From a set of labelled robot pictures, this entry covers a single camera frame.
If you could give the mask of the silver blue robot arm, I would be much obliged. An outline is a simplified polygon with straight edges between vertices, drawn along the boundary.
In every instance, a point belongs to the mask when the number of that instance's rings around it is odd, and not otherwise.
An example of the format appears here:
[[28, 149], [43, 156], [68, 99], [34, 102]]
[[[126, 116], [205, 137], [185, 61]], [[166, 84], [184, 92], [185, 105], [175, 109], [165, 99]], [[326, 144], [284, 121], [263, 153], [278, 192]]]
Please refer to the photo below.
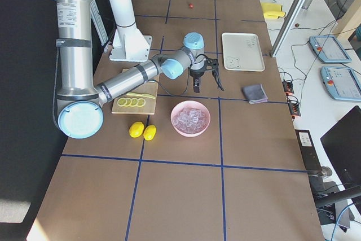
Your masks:
[[157, 75], [176, 79], [184, 71], [199, 91], [200, 78], [211, 71], [220, 83], [218, 61], [204, 54], [201, 34], [186, 34], [183, 46], [172, 54], [149, 57], [151, 37], [138, 29], [131, 0], [109, 0], [116, 25], [116, 59], [135, 62], [135, 66], [95, 85], [93, 82], [91, 22], [95, 20], [95, 0], [55, 0], [59, 37], [56, 40], [56, 74], [61, 88], [54, 91], [54, 123], [65, 135], [88, 138], [103, 124], [102, 106]]

